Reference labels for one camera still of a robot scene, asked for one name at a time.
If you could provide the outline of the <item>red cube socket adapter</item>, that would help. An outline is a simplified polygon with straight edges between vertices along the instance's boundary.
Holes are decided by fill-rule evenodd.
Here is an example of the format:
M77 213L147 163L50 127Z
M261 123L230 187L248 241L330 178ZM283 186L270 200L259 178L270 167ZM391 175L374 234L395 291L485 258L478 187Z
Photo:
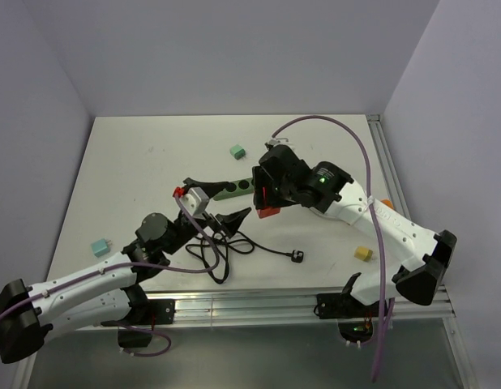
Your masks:
M264 219L270 216L274 216L280 213L279 207L266 207L263 209L257 209L258 218Z

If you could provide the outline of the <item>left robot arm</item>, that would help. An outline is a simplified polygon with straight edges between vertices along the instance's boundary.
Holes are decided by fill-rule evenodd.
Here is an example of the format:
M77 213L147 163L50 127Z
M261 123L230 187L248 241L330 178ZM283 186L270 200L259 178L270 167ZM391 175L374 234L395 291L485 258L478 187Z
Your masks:
M149 313L141 283L161 271L173 271L169 256L197 234L210 246L211 229L232 237L251 212L249 207L213 215L207 207L228 182L190 178L173 192L177 218L152 212L135 231L135 240L107 259L56 280L27 285L17 279L0 292L0 359L4 364L36 353L45 342L93 324L141 323Z

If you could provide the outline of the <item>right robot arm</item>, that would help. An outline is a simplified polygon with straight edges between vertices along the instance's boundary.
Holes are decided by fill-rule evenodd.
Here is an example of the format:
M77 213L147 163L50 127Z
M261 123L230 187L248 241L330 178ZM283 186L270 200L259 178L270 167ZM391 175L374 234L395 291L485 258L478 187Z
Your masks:
M442 284L455 249L456 236L436 233L405 218L366 194L343 169L328 161L314 168L286 145L276 145L252 169L254 205L259 217L300 205L330 220L343 221L369 237L381 237L383 249L397 263L386 275L353 274L339 293L317 296L321 319L377 316L382 300L403 297L429 306Z

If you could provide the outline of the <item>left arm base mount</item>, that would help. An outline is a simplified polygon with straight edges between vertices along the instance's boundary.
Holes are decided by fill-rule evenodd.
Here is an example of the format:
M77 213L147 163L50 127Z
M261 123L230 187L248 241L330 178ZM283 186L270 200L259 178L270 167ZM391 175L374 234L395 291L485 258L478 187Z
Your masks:
M150 300L147 305L134 308L122 319L108 320L102 327L118 329L118 346L122 353L133 357L157 357L171 349L171 339L157 328L158 325L170 325L175 315L175 300ZM144 352L153 340L160 338L165 347L160 351Z

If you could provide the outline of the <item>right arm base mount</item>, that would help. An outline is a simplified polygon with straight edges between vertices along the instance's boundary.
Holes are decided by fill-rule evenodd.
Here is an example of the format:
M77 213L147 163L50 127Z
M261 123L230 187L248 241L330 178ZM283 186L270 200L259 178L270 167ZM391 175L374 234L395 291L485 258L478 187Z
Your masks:
M313 312L321 320L344 319L338 324L340 336L345 343L359 345L375 334L373 318L379 317L379 302L365 306L347 293L319 293Z

